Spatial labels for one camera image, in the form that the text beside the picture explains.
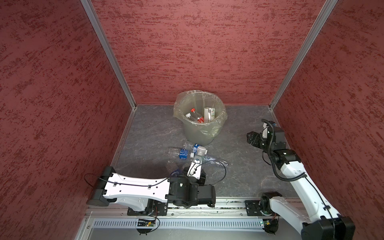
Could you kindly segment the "white label square bottle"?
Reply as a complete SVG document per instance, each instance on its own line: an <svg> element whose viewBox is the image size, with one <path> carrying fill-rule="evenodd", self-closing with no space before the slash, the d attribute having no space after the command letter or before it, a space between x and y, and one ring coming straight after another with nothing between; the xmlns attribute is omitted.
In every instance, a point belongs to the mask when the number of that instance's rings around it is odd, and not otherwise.
<svg viewBox="0 0 384 240"><path fill-rule="evenodd" d="M204 109L204 122L209 123L212 122L216 118L216 109L206 107Z"/></svg>

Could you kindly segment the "red label cola bottle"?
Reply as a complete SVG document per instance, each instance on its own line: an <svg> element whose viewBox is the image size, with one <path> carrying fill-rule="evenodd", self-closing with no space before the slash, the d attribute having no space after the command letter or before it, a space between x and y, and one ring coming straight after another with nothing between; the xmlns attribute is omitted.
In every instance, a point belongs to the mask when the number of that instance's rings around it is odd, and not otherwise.
<svg viewBox="0 0 384 240"><path fill-rule="evenodd" d="M204 116L197 112L195 108L191 109L191 116L194 118L194 121L199 124L203 124L205 122Z"/></svg>

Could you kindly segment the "small blue label bottle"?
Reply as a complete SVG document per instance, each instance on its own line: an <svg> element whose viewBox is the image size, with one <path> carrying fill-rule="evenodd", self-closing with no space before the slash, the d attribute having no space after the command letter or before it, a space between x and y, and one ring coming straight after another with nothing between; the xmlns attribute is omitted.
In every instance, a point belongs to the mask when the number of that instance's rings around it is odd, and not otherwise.
<svg viewBox="0 0 384 240"><path fill-rule="evenodd" d="M177 177L179 174L182 173L179 165L175 162L168 162L166 164L166 169L170 177Z"/></svg>

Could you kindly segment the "yellow label clear bottle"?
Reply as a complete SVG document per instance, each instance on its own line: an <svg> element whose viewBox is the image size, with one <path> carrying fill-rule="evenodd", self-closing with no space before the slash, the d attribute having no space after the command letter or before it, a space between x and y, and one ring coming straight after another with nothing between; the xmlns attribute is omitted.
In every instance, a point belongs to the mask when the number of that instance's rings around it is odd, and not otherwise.
<svg viewBox="0 0 384 240"><path fill-rule="evenodd" d="M198 146L196 150L196 154L198 156L205 156L207 154L208 150L205 147Z"/></svg>

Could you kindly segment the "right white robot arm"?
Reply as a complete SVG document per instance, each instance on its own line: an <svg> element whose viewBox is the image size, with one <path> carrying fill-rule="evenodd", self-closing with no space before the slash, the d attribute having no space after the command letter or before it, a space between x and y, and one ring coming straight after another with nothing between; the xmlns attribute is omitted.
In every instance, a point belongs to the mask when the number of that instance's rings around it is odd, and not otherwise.
<svg viewBox="0 0 384 240"><path fill-rule="evenodd" d="M303 214L278 192L263 193L256 209L272 217L264 221L265 232L274 234L283 218L303 240L351 240L356 230L352 219L343 217L321 193L296 152L287 148L284 131L274 122L263 123L261 133L247 133L247 142L267 154L274 175L293 186L307 212Z"/></svg>

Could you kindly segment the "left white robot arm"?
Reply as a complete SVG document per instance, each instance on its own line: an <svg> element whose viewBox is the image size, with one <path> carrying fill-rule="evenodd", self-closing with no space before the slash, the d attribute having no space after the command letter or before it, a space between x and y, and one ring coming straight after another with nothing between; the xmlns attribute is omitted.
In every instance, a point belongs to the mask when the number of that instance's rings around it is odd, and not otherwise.
<svg viewBox="0 0 384 240"><path fill-rule="evenodd" d="M128 207L135 212L152 213L155 203L172 204L177 207L216 205L216 190L205 185L205 173L198 167L196 174L181 173L163 179L131 178L118 174L111 166L98 176L87 205Z"/></svg>

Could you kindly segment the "slim clear blue bottle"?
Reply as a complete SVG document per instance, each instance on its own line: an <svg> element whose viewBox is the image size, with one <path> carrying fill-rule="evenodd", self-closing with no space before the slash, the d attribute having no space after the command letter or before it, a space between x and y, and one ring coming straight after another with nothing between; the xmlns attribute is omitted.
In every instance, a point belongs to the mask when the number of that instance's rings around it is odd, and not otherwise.
<svg viewBox="0 0 384 240"><path fill-rule="evenodd" d="M220 167L225 167L225 168L227 168L229 166L229 164L226 161L224 161L220 158L212 157L210 155L205 155L203 157L203 163L211 164L211 165L218 165Z"/></svg>

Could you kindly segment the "blue label bottle left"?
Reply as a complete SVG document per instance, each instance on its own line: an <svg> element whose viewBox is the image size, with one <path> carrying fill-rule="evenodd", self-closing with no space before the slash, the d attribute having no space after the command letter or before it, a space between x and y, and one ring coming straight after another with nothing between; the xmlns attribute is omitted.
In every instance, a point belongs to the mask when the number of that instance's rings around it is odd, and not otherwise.
<svg viewBox="0 0 384 240"><path fill-rule="evenodd" d="M169 157L171 160L181 162L187 162L193 159L189 150L180 148L169 148L166 153L166 156Z"/></svg>

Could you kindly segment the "blue label bottle upper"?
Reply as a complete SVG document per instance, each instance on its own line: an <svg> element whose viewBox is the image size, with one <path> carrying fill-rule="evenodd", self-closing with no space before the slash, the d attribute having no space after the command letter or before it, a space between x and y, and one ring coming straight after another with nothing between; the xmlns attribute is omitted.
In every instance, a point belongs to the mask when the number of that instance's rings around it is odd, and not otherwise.
<svg viewBox="0 0 384 240"><path fill-rule="evenodd" d="M194 143L191 143L191 142L184 142L183 144L183 149L185 150L188 150L190 153L196 153L197 152L197 148L199 147L200 145L199 144L194 144Z"/></svg>

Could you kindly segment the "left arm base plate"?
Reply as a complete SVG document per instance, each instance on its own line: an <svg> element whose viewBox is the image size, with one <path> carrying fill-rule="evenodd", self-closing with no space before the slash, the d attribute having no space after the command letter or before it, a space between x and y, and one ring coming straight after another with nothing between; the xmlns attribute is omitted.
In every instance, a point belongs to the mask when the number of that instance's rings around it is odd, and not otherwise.
<svg viewBox="0 0 384 240"><path fill-rule="evenodd" d="M168 203L162 203L156 200L148 200L148 204L141 212L128 208L128 216L166 216L168 211Z"/></svg>

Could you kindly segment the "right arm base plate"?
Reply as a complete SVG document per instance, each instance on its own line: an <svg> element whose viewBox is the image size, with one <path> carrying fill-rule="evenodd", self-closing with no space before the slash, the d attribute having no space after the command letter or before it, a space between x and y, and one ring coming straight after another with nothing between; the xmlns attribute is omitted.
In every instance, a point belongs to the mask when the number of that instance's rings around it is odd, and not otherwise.
<svg viewBox="0 0 384 240"><path fill-rule="evenodd" d="M246 200L245 209L248 217L274 217L279 216L272 212L270 214L263 213L261 210L260 200Z"/></svg>

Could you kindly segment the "right aluminium corner post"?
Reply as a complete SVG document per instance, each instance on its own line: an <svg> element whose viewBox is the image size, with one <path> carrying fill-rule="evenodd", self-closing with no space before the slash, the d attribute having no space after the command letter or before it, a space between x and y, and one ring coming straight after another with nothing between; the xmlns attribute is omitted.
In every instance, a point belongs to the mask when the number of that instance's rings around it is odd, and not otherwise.
<svg viewBox="0 0 384 240"><path fill-rule="evenodd" d="M327 19L329 18L330 14L332 13L337 2L338 2L338 0L326 0L325 1L325 3L322 6L318 16L316 17L311 29L309 30L303 44L301 45L291 67L289 68L288 72L286 73L280 87L278 88L275 96L273 97L273 99L269 105L269 109L271 112L273 112L274 109L276 108L280 98L283 96L283 93L285 92L286 88L288 87L289 83L291 82L292 78L294 77L296 71L298 70L299 66L301 65L302 61L304 60L305 56L307 55L308 51L310 50L311 46L315 42L317 36L319 35L324 24L326 23Z"/></svg>

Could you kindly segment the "aluminium corner post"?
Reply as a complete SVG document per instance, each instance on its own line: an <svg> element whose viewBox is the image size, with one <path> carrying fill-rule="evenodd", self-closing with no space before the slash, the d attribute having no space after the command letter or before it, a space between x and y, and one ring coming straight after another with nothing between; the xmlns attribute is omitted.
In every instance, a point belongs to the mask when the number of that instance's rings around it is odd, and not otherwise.
<svg viewBox="0 0 384 240"><path fill-rule="evenodd" d="M289 83L291 82L292 78L294 77L296 71L298 70L299 66L301 65L302 61L304 60L305 56L307 55L308 51L310 50L311 46L315 42L317 36L319 35L324 24L326 23L327 19L329 18L330 14L332 13L337 2L338 2L338 0L326 0L325 1L325 3L322 6L318 16L316 17L311 29L309 30L303 44L301 45L291 67L289 68L288 72L286 73L280 87L278 88L275 96L273 97L273 99L269 105L269 109L271 112L273 112L274 109L276 108L280 98L283 96L283 93L285 92L286 88L288 87Z"/></svg>
<svg viewBox="0 0 384 240"><path fill-rule="evenodd" d="M90 20L92 27L99 39L99 42L101 43L103 50L114 70L114 73L124 91L124 94L130 103L131 108L133 111L137 109L136 101L133 97L133 94L128 86L128 83L126 81L126 78L123 74L123 71L121 70L121 67L119 66L118 60L113 52L113 49L108 41L108 38L105 34L105 31L103 30L102 24L97 16L97 13L95 11L95 8L92 4L92 1L90 0L81 0L82 6L88 16L88 19Z"/></svg>

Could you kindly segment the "left aluminium corner post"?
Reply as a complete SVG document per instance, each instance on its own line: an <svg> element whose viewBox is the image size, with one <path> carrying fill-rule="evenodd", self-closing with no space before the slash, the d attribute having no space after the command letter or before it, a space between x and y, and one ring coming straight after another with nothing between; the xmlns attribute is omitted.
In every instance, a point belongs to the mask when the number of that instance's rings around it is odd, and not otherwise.
<svg viewBox="0 0 384 240"><path fill-rule="evenodd" d="M113 49L108 41L108 38L105 34L105 31L103 30L102 24L97 16L97 13L95 11L95 8L92 4L92 1L90 0L81 0L82 6L88 16L88 19L90 20L92 27L99 39L99 42L101 43L103 50L114 70L114 73L124 91L124 94L130 103L131 108L133 111L137 109L136 101L133 97L133 94L128 86L128 83L126 81L126 78L123 74L123 71L121 70L121 67L119 66L118 60L113 52Z"/></svg>

